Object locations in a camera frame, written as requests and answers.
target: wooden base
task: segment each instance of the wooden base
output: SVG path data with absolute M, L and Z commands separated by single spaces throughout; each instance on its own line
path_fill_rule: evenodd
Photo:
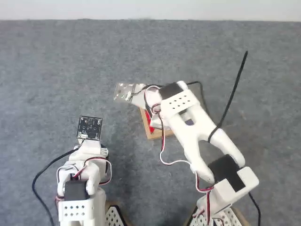
M 162 137 L 162 130 L 160 129 L 155 129 L 152 133 L 150 131 L 150 127 L 149 127 L 149 124 L 147 122 L 147 118 L 146 118 L 146 115 L 145 115 L 145 110 L 142 109 L 142 108 L 139 108 L 140 109 L 140 113 L 141 113 L 141 117 L 142 117 L 142 121 L 143 121 L 143 126 L 144 126 L 144 129 L 145 129 L 145 134 L 146 134 L 146 137 L 150 140 L 150 139 L 157 139 L 157 138 L 161 138 Z M 173 135 L 174 133 L 172 132 L 172 130 L 165 130 L 165 136 L 170 136 L 170 135 Z

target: grey carpet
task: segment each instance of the grey carpet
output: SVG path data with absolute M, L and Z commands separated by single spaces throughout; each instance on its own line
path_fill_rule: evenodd
M 73 147 L 82 114 L 104 118 L 108 200 L 135 226 L 182 225 L 200 197 L 194 175 L 159 162 L 161 141 L 146 139 L 138 109 L 113 102 L 115 84 L 200 80 L 217 121 L 246 49 L 224 128 L 260 179 L 253 195 L 262 225 L 300 225 L 300 23 L 92 20 L 0 22 L 1 225 L 49 225 L 31 182 Z M 201 149 L 207 162 L 218 156 L 204 142 Z M 184 157 L 174 137 L 164 157 Z M 37 185 L 55 219 L 55 171 L 64 161 Z M 248 197 L 235 206 L 256 225 Z

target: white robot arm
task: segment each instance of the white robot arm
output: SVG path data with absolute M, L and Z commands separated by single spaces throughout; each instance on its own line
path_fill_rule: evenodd
M 105 191 L 109 151 L 100 144 L 101 118 L 81 116 L 80 146 L 57 170 L 57 206 L 61 226 L 105 226 Z
M 162 87 L 158 92 L 162 98 L 159 114 L 181 143 L 190 169 L 214 184 L 210 190 L 211 216 L 230 207 L 259 184 L 251 168 L 245 167 L 242 153 L 222 129 L 217 129 L 210 143 L 218 147 L 224 156 L 206 165 L 200 155 L 198 141 L 207 141 L 216 125 L 183 81 Z M 181 117 L 183 111 L 191 117 L 192 125 L 187 125 Z M 199 199 L 197 206 L 207 214 L 206 197 Z

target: black circuit board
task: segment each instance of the black circuit board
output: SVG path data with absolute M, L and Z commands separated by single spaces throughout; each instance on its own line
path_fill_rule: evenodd
M 77 138 L 88 140 L 100 140 L 103 119 L 96 117 L 81 116 L 77 129 Z

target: wire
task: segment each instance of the wire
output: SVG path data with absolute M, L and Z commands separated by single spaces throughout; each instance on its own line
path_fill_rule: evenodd
M 187 164 L 190 165 L 190 162 L 187 161 L 187 160 L 176 160 L 176 161 L 173 161 L 173 162 L 165 162 L 163 159 L 162 159 L 162 153 L 164 152 L 165 150 L 165 129 L 164 129 L 164 124 L 163 124 L 163 120 L 161 118 L 161 115 L 160 115 L 160 112 L 158 112 L 158 117 L 161 121 L 161 127 L 162 127 L 162 145 L 161 145 L 161 151 L 160 151 L 160 160 L 161 162 L 164 164 L 164 165 L 167 165 L 167 166 L 171 166 L 177 162 L 185 162 Z
M 144 86 L 140 91 L 138 91 L 138 92 L 136 92 L 136 93 L 132 93 L 131 98 L 132 98 L 133 96 L 138 95 L 139 93 L 141 93 L 143 90 L 147 89 L 147 88 L 150 87 L 150 86 L 158 86 L 158 87 L 160 87 L 160 88 L 163 87 L 163 86 L 157 85 L 157 84 L 149 84 L 149 85 L 146 85 L 146 86 Z
M 59 178 L 59 172 L 61 171 L 61 170 L 71 170 L 71 169 L 75 169 L 77 172 L 79 171 L 79 169 L 75 166 L 75 163 L 74 164 L 71 164 L 71 165 L 63 165 L 63 166 L 61 166 L 60 168 L 58 168 L 57 169 L 57 171 L 56 171 L 56 182 L 57 183 L 59 183 L 60 182 L 60 178 Z
M 256 209 L 258 211 L 258 222 L 257 222 L 257 225 L 260 226 L 260 224 L 261 224 L 261 211 L 260 211 L 259 205 L 257 204 L 257 202 L 255 201 L 255 199 L 253 198 L 251 192 L 249 192 L 249 196 L 250 196 L 252 202 L 254 203 L 254 206 L 256 207 Z
M 42 200 L 42 198 L 40 197 L 40 195 L 39 195 L 38 192 L 36 191 L 35 186 L 36 186 L 37 179 L 38 179 L 39 176 L 41 176 L 41 174 L 44 173 L 44 172 L 45 172 L 45 171 L 46 171 L 53 163 L 55 163 L 56 161 L 62 159 L 62 158 L 65 157 L 65 156 L 67 156 L 67 155 L 69 155 L 69 154 L 72 154 L 73 152 L 77 151 L 77 150 L 81 147 L 81 145 L 84 143 L 84 141 L 85 141 L 85 140 L 83 139 L 83 141 L 81 142 L 81 144 L 80 144 L 77 148 L 75 148 L 75 149 L 73 149 L 73 150 L 71 150 L 71 151 L 68 151 L 68 152 L 66 152 L 66 153 L 64 153 L 64 154 L 62 154 L 62 155 L 60 155 L 60 156 L 58 156 L 57 158 L 53 159 L 47 166 L 45 166 L 40 172 L 37 173 L 37 175 L 34 177 L 34 179 L 33 179 L 33 181 L 32 181 L 32 192 L 33 192 L 33 194 L 36 196 L 36 198 L 39 200 L 39 202 L 42 204 L 42 206 L 43 206 L 43 208 L 45 209 L 45 211 L 47 212 L 51 226 L 55 226 L 55 223 L 54 223 L 54 221 L 53 221 L 53 218 L 52 218 L 52 216 L 51 216 L 51 213 L 50 213 L 50 210 L 49 210 L 48 206 L 44 203 L 44 201 Z
M 212 189 L 214 189 L 214 187 L 208 187 L 208 188 L 205 188 L 205 189 L 200 189 L 199 188 L 199 178 L 198 178 L 198 174 L 195 173 L 196 175 L 196 190 L 200 193 L 208 193 L 210 192 Z
M 143 98 L 144 98 L 144 101 L 145 101 L 145 105 L 146 105 L 147 108 L 150 107 L 149 104 L 148 104 L 148 102 L 147 102 L 147 91 L 149 91 L 150 89 L 153 89 L 153 88 L 155 88 L 157 90 L 160 89 L 159 86 L 151 85 L 151 86 L 149 86 L 148 88 L 145 89 L 145 92 L 144 92 L 144 95 L 143 95 Z
M 108 183 L 111 181 L 111 179 L 112 179 L 112 164 L 110 163 L 109 160 L 107 160 L 106 158 L 103 158 L 103 157 L 91 157 L 91 158 L 86 159 L 85 162 L 84 162 L 84 167 L 83 167 L 80 171 L 78 171 L 78 172 L 73 176 L 73 178 L 77 178 L 77 177 L 82 173 L 82 171 L 86 168 L 86 166 L 87 166 L 86 163 L 87 163 L 88 161 L 90 161 L 90 160 L 95 160 L 95 159 L 104 160 L 105 162 L 107 162 L 107 163 L 110 165 L 110 172 L 111 172 L 111 174 L 110 174 L 109 180 L 107 180 L 107 181 L 105 181 L 105 182 L 100 182 L 99 185 L 106 185 L 106 184 L 108 184 Z
M 207 225 L 210 223 L 210 191 L 207 193 Z
M 237 88 L 237 85 L 238 85 L 238 82 L 239 82 L 239 79 L 240 79 L 240 75 L 241 75 L 241 73 L 244 69 L 244 65 L 245 65 L 247 56 L 248 56 L 248 51 L 245 52 L 245 55 L 244 55 L 243 60 L 241 62 L 241 65 L 240 65 L 240 68 L 239 68 L 239 71 L 238 71 L 238 74 L 237 74 L 237 77 L 236 77 L 236 80 L 235 80 L 235 84 L 233 86 L 233 90 L 231 92 L 231 95 L 230 95 L 229 101 L 226 105 L 226 108 L 224 110 L 224 113 L 222 114 L 222 118 L 221 118 L 220 122 L 217 124 L 217 126 L 215 127 L 215 129 L 212 130 L 212 132 L 210 133 L 210 135 L 208 137 L 208 143 L 210 143 L 213 134 L 222 126 L 222 123 L 224 122 L 224 119 L 225 119 L 225 117 L 228 113 L 229 107 L 230 107 L 232 99 L 234 97 L 234 94 L 235 94 L 235 91 L 236 91 L 236 88 Z
M 204 96 L 204 90 L 203 90 L 203 84 L 200 82 L 200 81 L 192 81 L 192 82 L 188 82 L 186 83 L 187 85 L 193 85 L 193 84 L 199 84 L 200 85 L 200 90 L 201 90 L 201 98 L 202 98 L 202 101 L 204 103 L 204 108 L 205 108 L 205 111 L 206 113 L 210 116 L 210 112 L 209 112 L 209 109 L 208 109 L 208 106 L 207 106 L 207 103 L 206 103 L 206 100 L 205 100 L 205 96 Z

